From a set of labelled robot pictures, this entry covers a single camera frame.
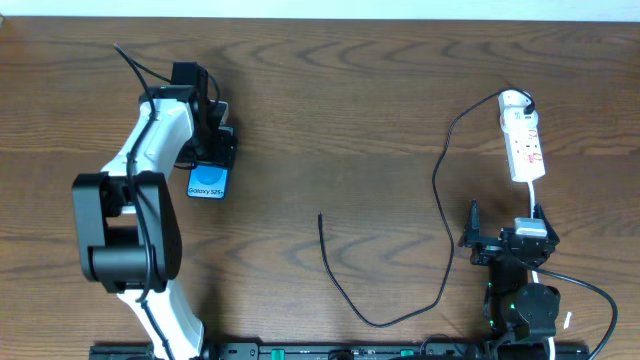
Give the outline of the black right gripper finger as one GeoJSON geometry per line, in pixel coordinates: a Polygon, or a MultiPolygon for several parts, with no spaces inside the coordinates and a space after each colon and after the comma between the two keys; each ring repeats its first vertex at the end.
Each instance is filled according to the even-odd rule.
{"type": "Polygon", "coordinates": [[[534,212],[533,212],[533,217],[535,219],[539,219],[543,222],[545,229],[547,231],[547,237],[551,240],[555,240],[556,239],[556,232],[554,231],[552,225],[550,224],[550,222],[548,221],[548,219],[546,218],[543,208],[541,206],[540,203],[537,203],[534,206],[534,212]]]}
{"type": "Polygon", "coordinates": [[[473,199],[471,201],[471,207],[470,207],[468,219],[464,228],[464,239],[477,240],[479,237],[480,237],[479,206],[478,206],[478,202],[475,199],[473,199]]]}

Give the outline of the blue Galaxy smartphone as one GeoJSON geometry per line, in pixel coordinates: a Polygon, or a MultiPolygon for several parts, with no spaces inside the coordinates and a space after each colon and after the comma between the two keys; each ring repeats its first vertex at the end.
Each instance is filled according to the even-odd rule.
{"type": "Polygon", "coordinates": [[[223,199],[230,171],[209,165],[198,165],[190,172],[187,195],[191,198],[223,199]]]}

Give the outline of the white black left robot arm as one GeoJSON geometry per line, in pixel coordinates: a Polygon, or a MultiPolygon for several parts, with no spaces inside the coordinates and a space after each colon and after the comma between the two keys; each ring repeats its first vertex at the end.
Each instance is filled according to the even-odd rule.
{"type": "Polygon", "coordinates": [[[168,182],[176,168],[215,173],[203,196],[224,196],[237,138],[229,106],[209,98],[215,83],[195,62],[176,62],[163,86],[139,98],[139,119],[118,154],[72,185],[83,275],[134,312],[150,345],[94,348],[92,358],[210,359],[203,322],[177,276],[182,238],[168,182]]]}

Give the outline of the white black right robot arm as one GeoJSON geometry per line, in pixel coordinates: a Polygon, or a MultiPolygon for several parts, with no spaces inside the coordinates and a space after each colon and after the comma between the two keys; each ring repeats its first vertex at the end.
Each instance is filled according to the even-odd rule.
{"type": "Polygon", "coordinates": [[[484,310],[496,336],[510,344],[542,343],[553,337],[559,291],[528,277],[559,243],[542,207],[536,205],[532,217],[516,218],[513,227],[488,237],[480,232],[479,206],[473,201],[461,242],[472,250],[473,265],[489,269],[484,310]]]}

